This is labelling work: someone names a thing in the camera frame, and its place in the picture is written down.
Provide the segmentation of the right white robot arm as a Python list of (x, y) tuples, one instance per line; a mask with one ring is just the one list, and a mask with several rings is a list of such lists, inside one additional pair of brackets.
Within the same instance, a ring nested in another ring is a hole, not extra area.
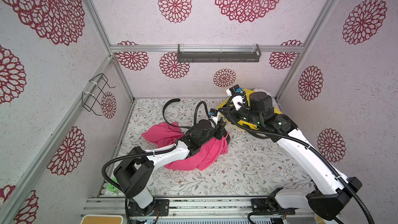
[(226, 90), (228, 99), (220, 107), (227, 120), (258, 138), (270, 139), (287, 151), (310, 176), (314, 186), (307, 190), (279, 188), (268, 198), (275, 202), (279, 214), (296, 209), (310, 209), (327, 221), (340, 223), (338, 214), (354, 199), (369, 223), (373, 218), (357, 192), (362, 183), (335, 168), (304, 136), (285, 114), (275, 112), (266, 92), (247, 92), (239, 85)]

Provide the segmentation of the pink trousers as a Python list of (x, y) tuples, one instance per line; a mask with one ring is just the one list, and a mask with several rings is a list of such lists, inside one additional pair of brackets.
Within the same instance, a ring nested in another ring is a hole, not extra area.
[(166, 122), (152, 126), (148, 131), (142, 134), (142, 137), (149, 143), (157, 145), (157, 148), (169, 148), (178, 143), (177, 148), (170, 152), (162, 154), (159, 158), (153, 155), (149, 159), (154, 162), (154, 169), (165, 167), (177, 171), (203, 171), (212, 165), (220, 155), (228, 152), (230, 134), (223, 130), (222, 138), (212, 138), (204, 145), (193, 150), (182, 150), (184, 148), (183, 132), (179, 127), (174, 127)]

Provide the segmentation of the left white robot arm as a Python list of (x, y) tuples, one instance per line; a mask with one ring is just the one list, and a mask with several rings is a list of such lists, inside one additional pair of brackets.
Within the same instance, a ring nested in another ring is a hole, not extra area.
[(166, 123), (153, 126), (143, 137), (158, 145), (155, 150), (133, 148), (119, 158), (113, 171), (115, 183), (128, 200), (141, 209), (151, 209), (155, 200), (147, 188), (152, 172), (165, 167), (171, 170), (203, 171), (220, 155), (228, 152), (230, 136), (226, 122), (221, 120), (216, 127), (202, 119), (186, 133)]

